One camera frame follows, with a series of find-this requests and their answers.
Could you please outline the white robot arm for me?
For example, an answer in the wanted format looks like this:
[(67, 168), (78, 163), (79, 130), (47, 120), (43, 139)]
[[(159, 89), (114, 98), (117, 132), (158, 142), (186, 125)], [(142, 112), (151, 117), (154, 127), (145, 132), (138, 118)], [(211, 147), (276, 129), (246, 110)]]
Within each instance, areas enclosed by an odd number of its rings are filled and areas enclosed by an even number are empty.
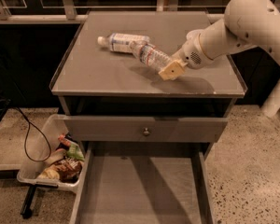
[[(280, 12), (270, 0), (230, 0), (224, 16), (205, 29), (188, 32), (187, 41), (159, 74), (175, 79), (185, 69), (201, 69), (222, 55), (253, 47), (266, 51), (280, 66)], [(280, 79), (261, 107), (268, 117), (280, 109)]]

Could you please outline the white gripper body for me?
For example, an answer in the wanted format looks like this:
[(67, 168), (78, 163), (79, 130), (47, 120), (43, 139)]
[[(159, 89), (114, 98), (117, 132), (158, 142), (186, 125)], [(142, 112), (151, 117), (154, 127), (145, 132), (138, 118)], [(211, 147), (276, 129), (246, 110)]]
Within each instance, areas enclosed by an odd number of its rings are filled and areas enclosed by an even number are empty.
[(182, 60), (190, 69), (202, 69), (211, 64), (212, 59), (208, 58), (200, 45), (200, 40), (186, 40), (181, 48), (172, 55), (173, 58)]

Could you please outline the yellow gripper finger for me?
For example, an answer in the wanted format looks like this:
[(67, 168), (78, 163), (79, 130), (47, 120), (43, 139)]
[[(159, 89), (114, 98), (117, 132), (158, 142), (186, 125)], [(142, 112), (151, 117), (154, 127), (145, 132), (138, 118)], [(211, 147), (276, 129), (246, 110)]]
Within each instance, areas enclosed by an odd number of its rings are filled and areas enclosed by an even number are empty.
[(163, 80), (175, 80), (186, 72), (187, 64), (181, 60), (173, 60), (159, 72)]

